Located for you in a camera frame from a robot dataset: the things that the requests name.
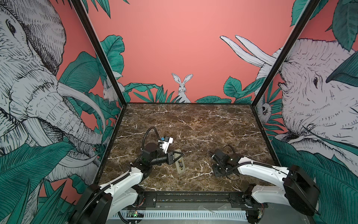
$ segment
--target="mural wallpaper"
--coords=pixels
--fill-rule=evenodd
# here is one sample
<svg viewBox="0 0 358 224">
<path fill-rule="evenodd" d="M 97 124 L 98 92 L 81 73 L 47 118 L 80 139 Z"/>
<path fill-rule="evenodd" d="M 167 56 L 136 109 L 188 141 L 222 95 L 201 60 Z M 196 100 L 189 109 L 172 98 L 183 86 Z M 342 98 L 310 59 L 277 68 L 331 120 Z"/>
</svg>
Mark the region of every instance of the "mural wallpaper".
<svg viewBox="0 0 358 224">
<path fill-rule="evenodd" d="M 296 0 L 294 8 L 302 2 Z M 320 187 L 316 223 L 353 224 L 358 220 L 358 2 L 322 0 L 319 6 L 256 110 L 281 164 L 303 167 Z"/>
<path fill-rule="evenodd" d="M 252 3 L 228 1 L 227 4 L 217 4 L 216 1 L 211 0 L 206 1 L 204 7 L 200 1 L 187 0 L 157 0 L 150 3 L 126 0 L 97 1 L 101 7 L 98 7 L 95 1 L 82 0 L 82 2 L 100 40 L 110 34 L 125 38 L 126 51 L 122 55 L 126 66 L 124 74 L 118 73 L 117 79 L 127 102 L 250 104 L 279 55 L 280 50 L 276 50 L 284 45 L 293 28 L 290 25 L 294 0 L 287 3 L 271 1 L 269 4 L 262 0 Z M 237 44 L 223 35 L 234 36 L 233 33 L 242 32 L 248 33 L 250 37 L 251 26 L 262 23 L 262 19 L 257 17 L 252 17 L 250 24 L 243 24 L 240 20 L 233 19 L 237 15 L 237 10 L 232 8 L 236 6 L 257 12 L 262 10 L 265 13 L 268 13 L 268 9 L 285 12 L 281 15 L 270 15 L 271 19 L 267 18 L 272 23 L 271 29 L 279 34 L 279 37 L 276 34 L 275 37 L 268 38 L 271 44 L 265 44 L 265 49 L 272 51 L 273 54 L 264 53 L 244 37 L 236 35 L 239 41 Z M 203 16 L 205 21 L 200 16 L 185 19 L 185 13 L 192 14 L 192 11 Z M 222 25 L 211 19 L 212 13 L 217 13 L 215 15 L 217 18 L 230 14 L 230 17 L 223 20 L 229 26 L 221 29 Z M 202 28 L 191 27 L 193 23 Z M 214 34 L 206 33 L 210 30 L 213 30 Z M 191 42 L 199 41 L 204 47 L 186 40 L 177 40 L 178 37 L 189 38 Z M 254 39 L 266 42 L 263 38 L 257 38 L 257 35 Z M 212 61 L 206 60 L 206 55 L 209 54 L 205 51 L 208 49 L 212 49 L 209 59 Z M 251 65 L 246 65 L 231 49 Z M 170 74 L 179 87 L 175 85 Z M 113 87 L 107 87 L 108 95 L 113 92 Z"/>
<path fill-rule="evenodd" d="M 0 1 L 0 34 L 0 223 L 62 224 L 94 181 L 118 97 L 104 95 L 109 79 L 68 2 Z M 121 73 L 121 37 L 102 45 Z"/>
</svg>

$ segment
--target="rabbit illustration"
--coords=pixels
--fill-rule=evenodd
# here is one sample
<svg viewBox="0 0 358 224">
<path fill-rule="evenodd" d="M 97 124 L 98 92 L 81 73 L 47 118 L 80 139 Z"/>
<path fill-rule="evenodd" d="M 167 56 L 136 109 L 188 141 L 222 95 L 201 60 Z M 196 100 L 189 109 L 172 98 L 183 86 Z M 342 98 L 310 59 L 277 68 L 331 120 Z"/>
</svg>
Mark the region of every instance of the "rabbit illustration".
<svg viewBox="0 0 358 224">
<path fill-rule="evenodd" d="M 180 80 L 179 76 L 177 76 L 176 74 L 172 73 L 172 75 L 173 75 L 175 82 L 179 83 L 178 99 L 179 98 L 181 98 L 181 99 L 178 101 L 178 103 L 190 103 L 190 100 L 185 95 L 185 92 L 187 91 L 187 89 L 185 88 L 185 83 L 193 77 L 193 74 L 187 75 L 183 82 Z"/>
</svg>

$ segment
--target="elephant eye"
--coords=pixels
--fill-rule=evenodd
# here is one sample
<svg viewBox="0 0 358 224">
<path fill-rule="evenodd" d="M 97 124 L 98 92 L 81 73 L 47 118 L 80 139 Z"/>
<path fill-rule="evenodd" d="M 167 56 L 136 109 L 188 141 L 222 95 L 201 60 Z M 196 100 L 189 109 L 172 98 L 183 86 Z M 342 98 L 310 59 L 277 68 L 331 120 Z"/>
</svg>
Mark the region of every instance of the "elephant eye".
<svg viewBox="0 0 358 224">
<path fill-rule="evenodd" d="M 8 26 L 8 28 L 9 28 L 10 32 L 13 34 L 13 36 L 15 36 L 16 29 L 8 19 L 6 20 L 6 25 Z"/>
<path fill-rule="evenodd" d="M 318 83 L 318 78 L 314 77 L 313 84 L 316 86 L 316 89 L 317 89 L 317 83 Z"/>
</svg>

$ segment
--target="brown marble tabletop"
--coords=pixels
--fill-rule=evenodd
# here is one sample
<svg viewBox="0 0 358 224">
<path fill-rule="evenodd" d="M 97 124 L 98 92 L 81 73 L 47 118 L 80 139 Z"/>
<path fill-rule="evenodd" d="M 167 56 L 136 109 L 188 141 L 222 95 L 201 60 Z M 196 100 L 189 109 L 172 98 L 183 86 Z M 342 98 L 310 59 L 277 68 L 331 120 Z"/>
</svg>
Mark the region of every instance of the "brown marble tabletop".
<svg viewBox="0 0 358 224">
<path fill-rule="evenodd" d="M 231 144 L 236 153 L 274 165 L 257 122 L 248 105 L 129 104 L 106 162 L 100 184 L 127 171 L 141 154 L 142 138 L 151 126 L 161 137 L 174 139 L 169 150 L 184 153 L 186 171 L 175 164 L 154 166 L 139 185 L 147 191 L 244 191 L 250 183 L 270 185 L 251 176 L 215 177 L 209 152 Z M 152 131 L 146 144 L 157 142 Z M 225 153 L 232 153 L 225 147 Z"/>
</svg>

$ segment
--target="rabbit ear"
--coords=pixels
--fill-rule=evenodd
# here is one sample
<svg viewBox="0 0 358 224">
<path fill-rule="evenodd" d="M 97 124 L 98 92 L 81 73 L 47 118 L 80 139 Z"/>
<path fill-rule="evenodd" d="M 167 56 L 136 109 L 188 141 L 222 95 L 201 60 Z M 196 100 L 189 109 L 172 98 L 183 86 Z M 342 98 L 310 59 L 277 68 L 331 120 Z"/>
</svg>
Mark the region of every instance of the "rabbit ear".
<svg viewBox="0 0 358 224">
<path fill-rule="evenodd" d="M 187 75 L 183 81 L 183 83 L 186 83 L 187 81 L 189 81 L 191 78 L 193 77 L 193 74 Z"/>
<path fill-rule="evenodd" d="M 174 74 L 174 73 L 172 73 L 171 75 L 173 76 L 175 82 L 177 82 L 177 83 L 179 83 L 179 84 L 182 83 L 182 81 L 180 80 L 180 77 L 179 77 L 179 76 L 177 76 L 177 75 Z"/>
</svg>

